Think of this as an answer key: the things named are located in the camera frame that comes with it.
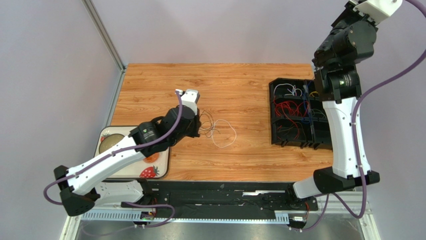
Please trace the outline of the black compartment organizer bin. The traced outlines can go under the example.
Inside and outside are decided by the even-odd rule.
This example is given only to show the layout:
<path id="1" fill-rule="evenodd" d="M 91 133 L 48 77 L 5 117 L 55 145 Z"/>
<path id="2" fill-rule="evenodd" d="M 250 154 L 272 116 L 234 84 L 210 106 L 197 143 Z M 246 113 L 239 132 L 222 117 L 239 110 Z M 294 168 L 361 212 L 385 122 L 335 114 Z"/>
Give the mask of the black compartment organizer bin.
<path id="1" fill-rule="evenodd" d="M 268 84 L 271 144 L 332 150 L 330 126 L 313 80 L 276 78 Z"/>

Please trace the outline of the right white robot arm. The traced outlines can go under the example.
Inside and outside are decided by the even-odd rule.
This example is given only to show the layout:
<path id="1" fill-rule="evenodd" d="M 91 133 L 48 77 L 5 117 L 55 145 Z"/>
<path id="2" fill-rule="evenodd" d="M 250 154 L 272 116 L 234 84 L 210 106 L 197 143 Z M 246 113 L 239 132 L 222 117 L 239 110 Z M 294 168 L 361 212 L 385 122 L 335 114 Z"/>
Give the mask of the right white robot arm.
<path id="1" fill-rule="evenodd" d="M 295 182 L 288 190 L 295 198 L 342 192 L 381 179 L 366 158 L 356 109 L 362 96 L 356 65 L 374 54 L 377 39 L 368 5 L 366 0 L 348 1 L 314 53 L 314 85 L 330 128 L 333 164 Z"/>

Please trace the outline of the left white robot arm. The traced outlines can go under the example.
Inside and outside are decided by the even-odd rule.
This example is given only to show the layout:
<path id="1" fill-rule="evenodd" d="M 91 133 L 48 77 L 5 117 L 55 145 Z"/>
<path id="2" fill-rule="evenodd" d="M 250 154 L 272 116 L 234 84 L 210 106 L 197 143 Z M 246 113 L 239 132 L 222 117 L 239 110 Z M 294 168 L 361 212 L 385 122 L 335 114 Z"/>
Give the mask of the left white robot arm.
<path id="1" fill-rule="evenodd" d="M 75 217 L 97 205 L 138 202 L 148 192 L 146 177 L 128 182 L 105 180 L 133 163 L 167 151 L 184 137 L 199 137 L 200 125 L 197 106 L 176 106 L 165 116 L 141 123 L 91 160 L 75 167 L 56 167 L 53 185 L 59 187 L 58 205 L 68 216 Z"/>

